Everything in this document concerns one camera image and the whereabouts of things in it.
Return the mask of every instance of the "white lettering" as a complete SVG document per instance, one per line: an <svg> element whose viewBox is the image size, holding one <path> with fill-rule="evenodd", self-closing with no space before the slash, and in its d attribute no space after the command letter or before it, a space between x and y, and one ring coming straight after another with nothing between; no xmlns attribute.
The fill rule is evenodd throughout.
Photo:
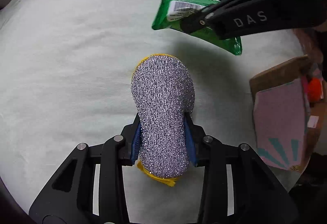
<svg viewBox="0 0 327 224"><path fill-rule="evenodd" d="M254 20L252 19L252 17L250 17L249 15L247 15L247 23L248 23L248 24L251 24L251 22L256 23L256 21L254 21Z"/></svg>
<svg viewBox="0 0 327 224"><path fill-rule="evenodd" d="M258 17L262 17L262 19L260 18L260 21L266 21L267 20L267 17L263 15L264 14L264 11L259 11L257 13Z"/></svg>
<svg viewBox="0 0 327 224"><path fill-rule="evenodd" d="M243 22L242 22L241 19L239 19L239 18L235 18L235 19L234 19L234 22L236 23L236 25L237 25L238 27L243 27Z"/></svg>

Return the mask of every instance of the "teal stripe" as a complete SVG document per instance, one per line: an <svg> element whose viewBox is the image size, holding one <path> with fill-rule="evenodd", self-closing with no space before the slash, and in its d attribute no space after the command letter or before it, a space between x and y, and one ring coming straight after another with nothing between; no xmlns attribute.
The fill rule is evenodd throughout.
<svg viewBox="0 0 327 224"><path fill-rule="evenodd" d="M299 140L292 139L291 146L293 151L293 161L298 161Z"/></svg>
<svg viewBox="0 0 327 224"><path fill-rule="evenodd" d="M281 164L278 160L276 160L269 152L263 148L258 148L258 155L261 157L265 157L266 159L270 160L271 162L275 163L276 165L285 168L283 164Z"/></svg>
<svg viewBox="0 0 327 224"><path fill-rule="evenodd" d="M281 156L281 158L285 162L285 164L289 165L288 158L285 154L284 148L283 148L282 144L279 142L278 138L269 138L269 142L272 144L274 149Z"/></svg>

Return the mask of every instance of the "white tablecloth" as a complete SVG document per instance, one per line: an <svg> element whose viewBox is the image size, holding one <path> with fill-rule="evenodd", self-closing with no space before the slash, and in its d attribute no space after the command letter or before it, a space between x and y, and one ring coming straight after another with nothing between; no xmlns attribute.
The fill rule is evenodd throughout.
<svg viewBox="0 0 327 224"><path fill-rule="evenodd" d="M194 123L225 144L255 148L249 79L301 55L287 31L242 37L234 56L170 29L153 31L160 0L16 0L0 13L0 176L27 212L80 142L120 134L136 107L138 62L154 53L179 58L194 80ZM289 189L298 173L274 170ZM203 169L174 188L124 168L131 222L196 221Z"/></svg>

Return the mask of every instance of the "blue gripper pad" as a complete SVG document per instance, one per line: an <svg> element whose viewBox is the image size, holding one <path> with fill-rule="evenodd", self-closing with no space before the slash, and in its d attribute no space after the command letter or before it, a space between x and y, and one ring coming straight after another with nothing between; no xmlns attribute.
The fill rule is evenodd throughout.
<svg viewBox="0 0 327 224"><path fill-rule="evenodd" d="M188 127L186 118L184 117L184 130L185 130L185 145L188 153L188 157L190 162L192 162L193 166L197 165L197 156L195 153L195 145L192 139L190 128Z"/></svg>
<svg viewBox="0 0 327 224"><path fill-rule="evenodd" d="M137 161L140 153L140 147L141 147L141 123L139 123L134 138L132 142L132 153L130 155L130 160L133 162L133 165L135 164L135 161Z"/></svg>

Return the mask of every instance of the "glittery gray sponge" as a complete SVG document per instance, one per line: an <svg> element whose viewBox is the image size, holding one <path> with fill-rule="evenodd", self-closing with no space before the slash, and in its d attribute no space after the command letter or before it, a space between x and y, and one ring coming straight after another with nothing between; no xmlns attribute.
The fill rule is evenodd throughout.
<svg viewBox="0 0 327 224"><path fill-rule="evenodd" d="M192 112L195 99L189 71L175 57L152 55L135 69L131 91L141 122L144 168L160 178L182 175L189 164L184 113Z"/></svg>

